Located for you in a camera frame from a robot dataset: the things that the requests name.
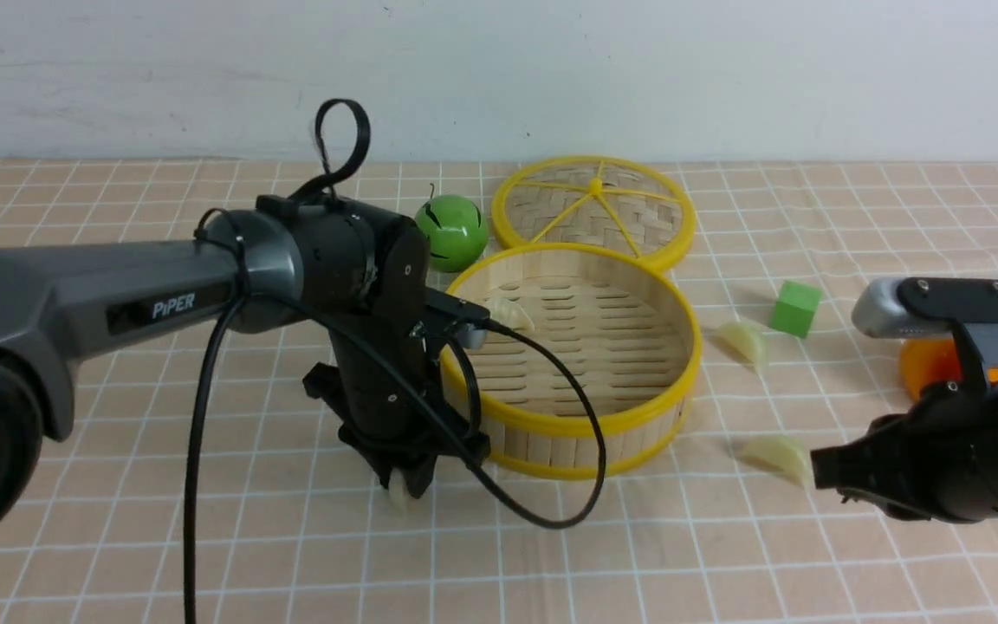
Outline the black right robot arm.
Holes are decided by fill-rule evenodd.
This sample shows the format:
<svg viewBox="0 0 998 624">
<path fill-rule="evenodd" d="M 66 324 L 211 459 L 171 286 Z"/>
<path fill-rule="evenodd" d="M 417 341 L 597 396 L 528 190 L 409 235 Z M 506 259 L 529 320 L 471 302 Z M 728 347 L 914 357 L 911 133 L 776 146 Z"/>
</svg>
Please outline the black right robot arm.
<svg viewBox="0 0 998 624">
<path fill-rule="evenodd" d="M 875 419 L 855 441 L 809 452 L 814 486 L 892 520 L 998 518 L 998 386 L 931 388 L 907 413 Z"/>
</svg>

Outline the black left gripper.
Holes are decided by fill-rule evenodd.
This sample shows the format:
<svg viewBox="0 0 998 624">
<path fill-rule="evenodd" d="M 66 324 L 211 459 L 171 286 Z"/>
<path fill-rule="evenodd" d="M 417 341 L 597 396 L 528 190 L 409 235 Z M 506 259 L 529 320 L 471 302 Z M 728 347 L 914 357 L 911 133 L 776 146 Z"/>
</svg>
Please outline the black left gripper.
<svg viewBox="0 0 998 624">
<path fill-rule="evenodd" d="M 395 469 L 413 500 L 427 493 L 438 458 L 457 455 L 440 427 L 469 458 L 487 458 L 488 436 L 446 402 L 437 363 L 466 309 L 427 287 L 429 245 L 412 219 L 380 208 L 310 209 L 301 256 L 302 303 L 327 328 L 336 359 L 302 384 L 338 415 L 338 439 L 384 490 Z"/>
</svg>

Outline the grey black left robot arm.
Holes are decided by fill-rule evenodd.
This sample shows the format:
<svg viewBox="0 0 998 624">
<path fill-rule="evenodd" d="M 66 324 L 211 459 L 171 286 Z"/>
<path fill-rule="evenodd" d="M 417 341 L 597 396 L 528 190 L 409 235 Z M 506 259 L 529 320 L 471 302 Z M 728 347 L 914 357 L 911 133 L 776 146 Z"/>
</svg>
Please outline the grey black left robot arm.
<svg viewBox="0 0 998 624">
<path fill-rule="evenodd" d="M 426 283 L 429 245 L 411 218 L 349 198 L 295 205 L 262 195 L 253 211 L 203 218 L 189 240 L 0 248 L 0 521 L 30 482 L 45 439 L 75 422 L 84 361 L 215 319 L 255 299 L 230 328 L 259 335 L 305 316 L 328 328 L 335 365 L 302 378 L 310 399 L 338 415 L 340 441 L 420 497 L 439 457 L 488 457 L 475 416 L 443 396 L 444 341 L 471 347 L 483 309 Z"/>
</svg>

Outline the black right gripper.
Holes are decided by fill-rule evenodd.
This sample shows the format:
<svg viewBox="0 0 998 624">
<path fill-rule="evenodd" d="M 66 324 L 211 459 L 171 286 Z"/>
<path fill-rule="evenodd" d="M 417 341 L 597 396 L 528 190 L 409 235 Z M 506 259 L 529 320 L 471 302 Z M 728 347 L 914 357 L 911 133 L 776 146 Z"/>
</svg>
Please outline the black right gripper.
<svg viewBox="0 0 998 624">
<path fill-rule="evenodd" d="M 811 472 L 817 490 L 833 490 L 842 502 L 874 505 L 896 521 L 949 521 L 942 505 L 919 477 L 911 451 L 907 416 L 887 414 L 867 432 L 844 444 L 811 450 Z"/>
</svg>

